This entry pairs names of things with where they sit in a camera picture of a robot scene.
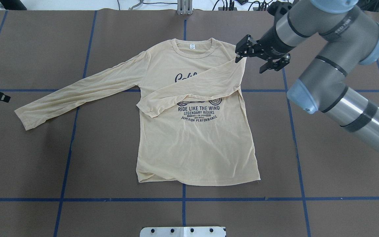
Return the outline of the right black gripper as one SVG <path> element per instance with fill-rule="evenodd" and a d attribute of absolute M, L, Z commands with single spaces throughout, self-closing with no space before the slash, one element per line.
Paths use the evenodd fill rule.
<path fill-rule="evenodd" d="M 257 57 L 266 61 L 259 69 L 260 74 L 267 70 L 280 71 L 290 63 L 289 51 L 291 51 L 291 46 L 281 41 L 275 30 L 267 31 L 258 40 L 254 40 L 251 35 L 245 35 L 236 44 L 235 63 L 240 62 L 244 57 Z"/>

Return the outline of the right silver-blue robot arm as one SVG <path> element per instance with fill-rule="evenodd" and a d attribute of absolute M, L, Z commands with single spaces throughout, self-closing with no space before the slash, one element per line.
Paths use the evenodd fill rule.
<path fill-rule="evenodd" d="M 379 58 L 379 23 L 356 0 L 273 2 L 273 26 L 258 40 L 246 35 L 236 44 L 236 62 L 266 60 L 259 72 L 279 71 L 290 51 L 314 34 L 327 44 L 287 91 L 287 98 L 309 114 L 321 111 L 344 130 L 379 152 L 379 107 L 344 83 L 356 65 Z"/>

